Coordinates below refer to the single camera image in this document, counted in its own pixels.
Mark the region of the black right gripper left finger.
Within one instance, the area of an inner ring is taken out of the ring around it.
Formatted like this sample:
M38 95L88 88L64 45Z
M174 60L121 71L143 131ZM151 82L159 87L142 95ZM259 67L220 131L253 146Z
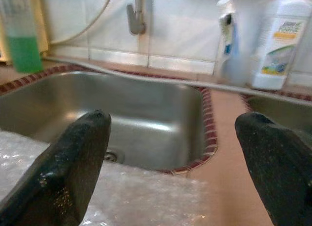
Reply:
M0 201L0 226L79 226L94 193L112 119L101 110L71 123Z

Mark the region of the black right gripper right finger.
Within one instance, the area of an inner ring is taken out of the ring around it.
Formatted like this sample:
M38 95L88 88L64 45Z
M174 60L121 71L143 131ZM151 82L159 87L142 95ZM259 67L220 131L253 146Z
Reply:
M234 123L247 169L274 226L312 226L312 134L256 112Z

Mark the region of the stainless steel sink basin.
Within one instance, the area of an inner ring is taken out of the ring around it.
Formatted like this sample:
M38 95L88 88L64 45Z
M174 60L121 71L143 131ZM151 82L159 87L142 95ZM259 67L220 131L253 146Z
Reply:
M182 174L218 148L208 88L55 68L0 85L0 128L38 141L94 110L112 118L110 161Z
M312 135L312 102L259 96L244 96L244 100L250 111L261 113L289 129Z

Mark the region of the clear bubble wrap sheet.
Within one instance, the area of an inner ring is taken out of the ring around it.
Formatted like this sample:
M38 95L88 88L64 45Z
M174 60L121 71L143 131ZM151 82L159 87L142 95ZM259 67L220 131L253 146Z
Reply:
M0 131L0 201L45 142ZM105 161L79 226L206 226L206 184Z

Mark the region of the small white spray bottle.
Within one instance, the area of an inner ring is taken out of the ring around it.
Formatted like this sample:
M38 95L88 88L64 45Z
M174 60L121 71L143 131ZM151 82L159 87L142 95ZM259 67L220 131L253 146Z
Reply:
M243 23L235 0L219 0L220 40L216 74L221 82L244 86L248 81L247 57L243 44Z

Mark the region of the white detergent bottle orange cap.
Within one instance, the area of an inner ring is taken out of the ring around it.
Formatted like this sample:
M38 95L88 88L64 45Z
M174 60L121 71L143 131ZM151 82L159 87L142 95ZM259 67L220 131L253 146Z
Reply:
M280 90L312 14L310 0L265 0L251 56L252 88Z

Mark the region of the green liquid bottle blue cap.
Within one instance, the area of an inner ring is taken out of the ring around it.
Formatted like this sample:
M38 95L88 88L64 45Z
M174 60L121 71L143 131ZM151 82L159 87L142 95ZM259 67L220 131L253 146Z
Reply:
M30 0L0 0L0 16L13 66L19 73L43 70Z

